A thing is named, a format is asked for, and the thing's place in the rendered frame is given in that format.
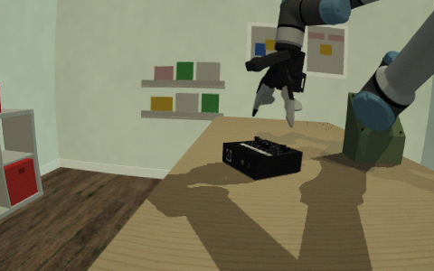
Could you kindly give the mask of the black lighting desk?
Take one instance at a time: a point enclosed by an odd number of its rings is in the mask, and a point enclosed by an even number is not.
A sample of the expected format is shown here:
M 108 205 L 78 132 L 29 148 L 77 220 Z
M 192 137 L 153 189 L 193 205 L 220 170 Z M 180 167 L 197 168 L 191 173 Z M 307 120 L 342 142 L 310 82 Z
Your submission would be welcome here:
M 303 152 L 259 136 L 223 143 L 222 161 L 254 180 L 300 172 Z

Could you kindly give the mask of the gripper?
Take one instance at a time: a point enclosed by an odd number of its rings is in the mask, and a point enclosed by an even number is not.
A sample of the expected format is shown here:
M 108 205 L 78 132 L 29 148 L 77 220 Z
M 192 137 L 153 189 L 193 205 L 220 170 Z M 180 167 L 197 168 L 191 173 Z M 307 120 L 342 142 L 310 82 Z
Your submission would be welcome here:
M 284 42 L 275 43 L 275 50 L 289 51 L 290 60 L 269 67 L 259 83 L 252 116 L 256 115 L 260 105 L 272 104 L 275 101 L 272 94 L 276 87 L 276 89 L 281 90 L 281 97 L 285 102 L 286 119 L 290 127 L 293 127 L 295 111 L 302 110 L 303 108 L 302 104 L 296 100 L 293 92 L 304 92 L 304 88 L 301 88 L 301 85 L 302 79 L 304 79 L 303 87 L 305 87 L 307 76 L 306 73 L 303 73 L 306 54 L 301 51 L 300 47 Z

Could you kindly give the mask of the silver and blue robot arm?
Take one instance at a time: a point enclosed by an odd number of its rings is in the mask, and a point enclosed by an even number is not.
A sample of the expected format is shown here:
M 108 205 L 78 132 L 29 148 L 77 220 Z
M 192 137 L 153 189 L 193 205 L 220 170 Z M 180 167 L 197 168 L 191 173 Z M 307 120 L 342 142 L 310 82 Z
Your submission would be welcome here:
M 306 26 L 346 23 L 352 9 L 376 1 L 379 0 L 282 0 L 275 42 L 302 48 Z M 290 60 L 289 51 L 275 53 L 246 61 L 247 71 L 259 72 Z M 400 52 L 385 54 L 378 70 L 355 95 L 355 116 L 372 130 L 391 128 L 397 116 L 415 100 L 415 91 L 433 74 L 434 11 Z

